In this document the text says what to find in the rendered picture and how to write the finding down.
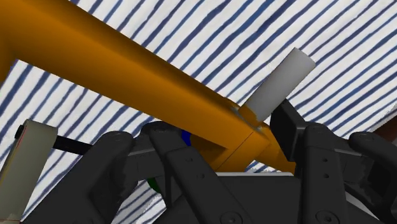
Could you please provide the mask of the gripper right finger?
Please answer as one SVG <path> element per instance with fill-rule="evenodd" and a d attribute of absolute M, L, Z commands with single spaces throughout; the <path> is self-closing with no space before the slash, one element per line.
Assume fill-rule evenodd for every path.
<path fill-rule="evenodd" d="M 301 181 L 298 224 L 397 224 L 397 146 L 306 122 L 283 100 L 270 129 Z"/>

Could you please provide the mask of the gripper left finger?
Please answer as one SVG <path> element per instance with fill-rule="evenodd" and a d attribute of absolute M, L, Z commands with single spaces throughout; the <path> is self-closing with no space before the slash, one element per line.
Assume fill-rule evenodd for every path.
<path fill-rule="evenodd" d="M 104 134 L 26 217 L 23 224 L 111 224 L 142 179 L 165 177 L 169 211 L 175 182 L 199 224 L 252 224 L 247 211 L 173 126 L 146 127 L 151 146 L 134 151 L 127 132 Z"/>

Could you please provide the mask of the orange bar with white cylinder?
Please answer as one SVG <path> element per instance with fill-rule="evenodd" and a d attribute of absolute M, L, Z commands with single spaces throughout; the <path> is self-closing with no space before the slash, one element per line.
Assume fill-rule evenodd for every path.
<path fill-rule="evenodd" d="M 69 0 L 0 0 L 0 81 L 17 59 L 192 133 L 215 171 L 294 172 L 270 129 Z"/>

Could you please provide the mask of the beige block with black rod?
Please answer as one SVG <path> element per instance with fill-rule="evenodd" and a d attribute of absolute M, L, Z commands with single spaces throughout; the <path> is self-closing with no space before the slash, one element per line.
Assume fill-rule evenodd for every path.
<path fill-rule="evenodd" d="M 58 129 L 26 120 L 0 170 L 0 224 L 20 224 L 51 149 L 83 155 L 92 146 L 58 135 Z"/>

